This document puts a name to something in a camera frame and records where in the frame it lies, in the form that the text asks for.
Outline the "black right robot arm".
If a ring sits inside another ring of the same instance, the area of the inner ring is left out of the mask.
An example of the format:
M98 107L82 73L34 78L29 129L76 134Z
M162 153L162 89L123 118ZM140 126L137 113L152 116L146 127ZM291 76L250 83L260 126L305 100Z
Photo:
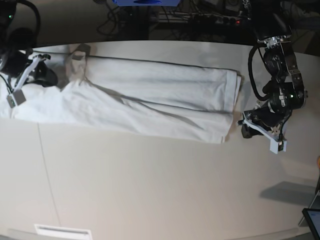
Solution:
M17 17L19 7L28 8L33 25L22 23ZM9 93L28 84L53 87L57 74L47 66L47 53L35 53L41 29L41 15L29 0L2 0L0 2L0 80Z

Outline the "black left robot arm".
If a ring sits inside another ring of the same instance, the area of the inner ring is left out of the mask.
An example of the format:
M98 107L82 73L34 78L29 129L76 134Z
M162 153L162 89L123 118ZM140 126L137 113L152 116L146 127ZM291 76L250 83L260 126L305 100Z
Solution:
M278 128L275 139L281 142L285 139L285 124L294 110L304 106L307 98L290 41L291 27L278 0L245 0L243 5L256 38L248 56L248 75L255 97L262 102L262 106L245 113L258 129L244 123L243 136L251 138ZM270 74L270 81L262 88L263 95L257 89L253 74L253 57L261 48L264 49L262 63Z

